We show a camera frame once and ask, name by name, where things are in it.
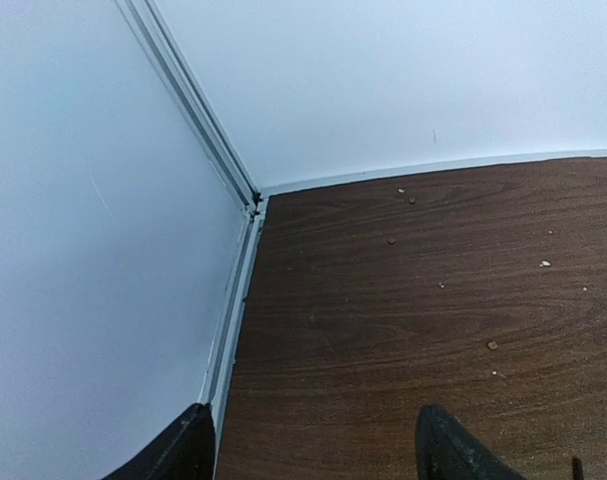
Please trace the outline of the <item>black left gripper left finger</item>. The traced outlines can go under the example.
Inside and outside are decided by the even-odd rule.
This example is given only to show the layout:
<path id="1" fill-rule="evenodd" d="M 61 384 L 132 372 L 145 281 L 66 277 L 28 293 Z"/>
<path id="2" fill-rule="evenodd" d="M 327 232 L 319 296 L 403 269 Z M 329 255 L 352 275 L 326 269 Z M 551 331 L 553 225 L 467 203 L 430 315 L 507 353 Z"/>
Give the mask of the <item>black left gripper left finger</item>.
<path id="1" fill-rule="evenodd" d="M 194 403 L 105 480 L 213 479 L 216 436 L 209 404 Z"/>

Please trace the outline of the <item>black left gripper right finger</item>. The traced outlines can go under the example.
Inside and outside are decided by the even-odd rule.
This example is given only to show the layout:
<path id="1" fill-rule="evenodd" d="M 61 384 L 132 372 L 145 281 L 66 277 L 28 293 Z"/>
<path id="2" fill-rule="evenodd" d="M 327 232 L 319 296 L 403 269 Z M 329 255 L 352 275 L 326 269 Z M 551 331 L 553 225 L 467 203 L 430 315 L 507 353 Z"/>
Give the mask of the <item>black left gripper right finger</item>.
<path id="1" fill-rule="evenodd" d="M 523 479 L 438 404 L 419 412 L 415 457 L 418 479 Z"/>

